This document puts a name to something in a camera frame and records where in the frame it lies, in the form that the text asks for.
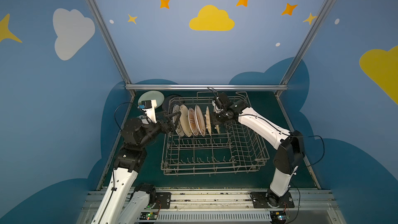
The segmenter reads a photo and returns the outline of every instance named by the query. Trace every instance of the star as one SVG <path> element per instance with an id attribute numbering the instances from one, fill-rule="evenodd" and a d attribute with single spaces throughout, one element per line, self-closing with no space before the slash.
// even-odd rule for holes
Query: star
<path id="1" fill-rule="evenodd" d="M 308 22 L 308 23 L 311 25 L 312 20 L 314 20 L 315 18 L 316 18 L 316 16 L 313 16 L 313 15 L 310 13 L 310 16 L 309 16 L 306 20 L 304 20 L 303 22 Z"/>
<path id="2" fill-rule="evenodd" d="M 132 17 L 132 16 L 130 16 L 130 14 L 128 14 L 128 15 L 129 15 L 130 19 L 129 19 L 127 22 L 134 22 L 135 24 L 137 24 L 137 23 L 135 22 L 135 19 L 136 19 L 137 17 Z"/>
<path id="3" fill-rule="evenodd" d="M 169 1 L 170 1 L 170 0 L 160 0 L 160 3 L 161 3 L 161 4 L 160 4 L 160 7 L 161 7 L 161 8 L 164 7 L 164 8 L 169 9 Z"/>
<path id="4" fill-rule="evenodd" d="M 243 6 L 247 7 L 248 0 L 239 0 L 239 2 L 236 4 L 236 6 L 239 6 L 239 5 L 243 5 Z"/>
<path id="5" fill-rule="evenodd" d="M 285 10 L 284 12 L 282 12 L 281 15 L 284 15 L 284 14 L 292 15 L 293 10 L 296 8 L 296 6 L 297 6 L 297 5 L 286 4 L 286 10 Z"/>
<path id="6" fill-rule="evenodd" d="M 0 42 L 6 38 L 12 39 L 17 42 L 22 42 L 13 33 L 8 30 L 8 21 L 10 20 L 10 15 L 7 14 L 3 20 L 0 21 Z"/>

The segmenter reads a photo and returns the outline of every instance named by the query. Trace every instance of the plate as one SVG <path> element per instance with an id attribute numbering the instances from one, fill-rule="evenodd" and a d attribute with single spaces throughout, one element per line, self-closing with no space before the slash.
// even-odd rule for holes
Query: plate
<path id="1" fill-rule="evenodd" d="M 204 137 L 206 136 L 206 125 L 203 118 L 202 110 L 198 105 L 195 106 L 195 124 L 199 129 L 200 134 Z"/>
<path id="2" fill-rule="evenodd" d="M 206 128 L 209 131 L 209 134 L 211 136 L 211 123 L 210 123 L 210 111 L 209 107 L 206 107 Z"/>
<path id="3" fill-rule="evenodd" d="M 155 109 L 156 109 L 162 105 L 162 103 L 164 101 L 164 95 L 159 91 L 154 91 L 154 90 L 148 91 L 141 95 L 141 97 L 138 99 L 138 103 L 142 102 L 142 101 L 150 101 L 153 99 L 156 100 L 156 105 L 157 105 L 155 107 Z"/>
<path id="4" fill-rule="evenodd" d="M 173 113 L 178 112 L 179 110 L 180 110 L 180 105 L 175 105 L 173 107 Z M 173 116 L 173 123 L 176 122 L 176 119 L 177 119 L 177 116 Z M 180 122 L 177 123 L 176 131 L 177 131 L 178 136 L 184 137 L 184 132 L 182 131 Z"/>
<path id="5" fill-rule="evenodd" d="M 188 117 L 188 108 L 185 105 L 180 106 L 180 124 L 182 131 L 184 132 L 185 136 L 190 137 L 192 136 L 192 130 L 189 124 L 189 117 Z"/>
<path id="6" fill-rule="evenodd" d="M 199 129 L 196 126 L 196 123 L 195 123 L 195 119 L 196 119 L 195 118 L 195 110 L 192 107 L 189 108 L 189 110 L 188 110 L 188 118 L 189 118 L 189 125 L 191 127 L 192 133 L 195 136 L 198 136 L 199 135 Z"/>

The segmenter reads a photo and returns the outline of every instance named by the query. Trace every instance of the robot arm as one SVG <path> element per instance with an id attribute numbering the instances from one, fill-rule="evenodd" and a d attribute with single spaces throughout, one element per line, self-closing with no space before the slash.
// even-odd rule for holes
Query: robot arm
<path id="1" fill-rule="evenodd" d="M 288 194 L 293 174 L 305 157 L 302 134 L 279 127 L 243 101 L 232 103 L 225 93 L 214 97 L 212 103 L 216 109 L 216 112 L 211 114 L 214 124 L 237 120 L 257 132 L 277 150 L 273 159 L 275 173 L 267 197 L 270 207 L 279 207 Z"/>
<path id="2" fill-rule="evenodd" d="M 146 113 L 144 118 L 131 118 L 126 121 L 121 134 L 123 147 L 113 163 L 112 177 L 91 224 L 133 224 L 146 207 L 155 204 L 156 191 L 153 185 L 140 184 L 135 187 L 133 196 L 121 213 L 127 194 L 141 170 L 147 152 L 145 146 L 158 134 L 176 130 L 181 112 L 155 115 L 156 101 L 144 101 L 139 107 Z"/>

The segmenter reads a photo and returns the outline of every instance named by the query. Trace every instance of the dark blue cloud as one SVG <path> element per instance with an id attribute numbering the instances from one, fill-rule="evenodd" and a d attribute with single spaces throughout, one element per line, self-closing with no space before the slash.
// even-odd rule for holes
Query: dark blue cloud
<path id="1" fill-rule="evenodd" d="M 261 85 L 261 84 L 279 84 L 283 75 L 287 71 L 293 57 L 284 59 L 261 72 L 243 72 L 234 76 L 229 84 L 235 85 Z"/>

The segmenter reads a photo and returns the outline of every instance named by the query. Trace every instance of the metal wire basket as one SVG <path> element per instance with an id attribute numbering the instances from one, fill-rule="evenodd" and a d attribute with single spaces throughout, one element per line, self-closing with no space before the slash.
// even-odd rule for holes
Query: metal wire basket
<path id="1" fill-rule="evenodd" d="M 209 107 L 214 95 L 211 92 L 197 92 L 196 97 L 173 98 L 169 103 L 171 113 L 175 104 L 182 102 L 189 107 L 198 105 L 202 112 Z M 246 92 L 229 96 L 232 102 L 250 100 Z M 220 126 L 220 134 L 212 127 L 212 134 L 205 137 L 180 137 L 177 132 L 164 139 L 161 169 L 165 175 L 196 175 L 236 172 L 256 172 L 269 159 L 265 140 L 252 129 L 230 122 Z"/>

